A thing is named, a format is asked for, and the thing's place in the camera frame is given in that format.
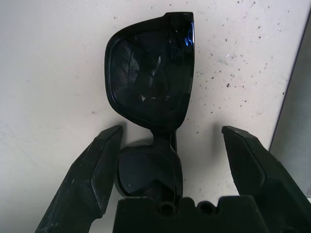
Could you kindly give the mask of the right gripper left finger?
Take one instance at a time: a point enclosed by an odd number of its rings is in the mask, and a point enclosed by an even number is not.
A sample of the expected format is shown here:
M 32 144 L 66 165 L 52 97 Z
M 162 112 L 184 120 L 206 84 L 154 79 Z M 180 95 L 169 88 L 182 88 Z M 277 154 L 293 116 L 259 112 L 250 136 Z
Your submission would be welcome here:
M 69 168 L 37 233 L 87 233 L 106 213 L 123 126 L 100 132 Z

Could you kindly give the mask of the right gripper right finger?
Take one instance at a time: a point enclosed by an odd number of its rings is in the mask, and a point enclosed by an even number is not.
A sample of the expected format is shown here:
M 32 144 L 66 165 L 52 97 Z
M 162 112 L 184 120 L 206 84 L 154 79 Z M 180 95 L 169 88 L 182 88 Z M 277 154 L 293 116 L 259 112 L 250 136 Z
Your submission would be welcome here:
M 271 233 L 309 233 L 311 203 L 285 167 L 247 131 L 223 126 L 231 175 L 252 196 Z

